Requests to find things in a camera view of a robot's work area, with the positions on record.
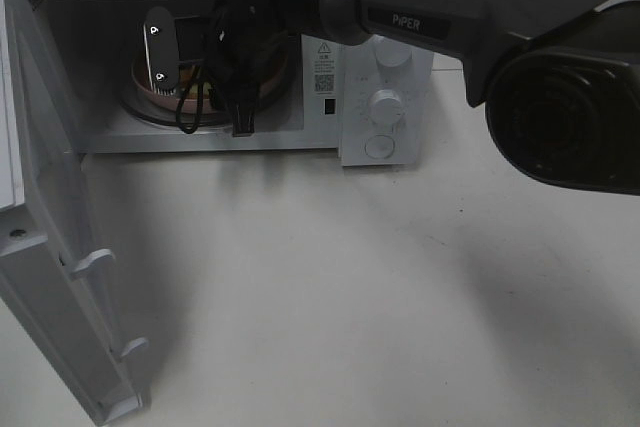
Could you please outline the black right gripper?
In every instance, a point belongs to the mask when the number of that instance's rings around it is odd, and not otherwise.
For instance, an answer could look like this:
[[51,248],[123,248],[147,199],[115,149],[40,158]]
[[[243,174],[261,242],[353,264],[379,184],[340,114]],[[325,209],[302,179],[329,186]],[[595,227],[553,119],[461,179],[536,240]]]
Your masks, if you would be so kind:
[[207,31],[207,76],[227,96],[234,137],[255,132],[260,77],[288,38],[328,39],[321,0],[222,0]]

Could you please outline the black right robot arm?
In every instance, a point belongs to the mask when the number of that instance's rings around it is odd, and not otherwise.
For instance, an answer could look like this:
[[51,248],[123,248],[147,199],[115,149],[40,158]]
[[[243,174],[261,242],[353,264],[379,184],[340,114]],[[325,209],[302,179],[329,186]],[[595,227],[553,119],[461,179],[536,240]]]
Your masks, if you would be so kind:
[[639,192],[635,0],[225,0],[220,50],[239,67],[278,34],[374,36],[460,61],[504,158],[539,182]]

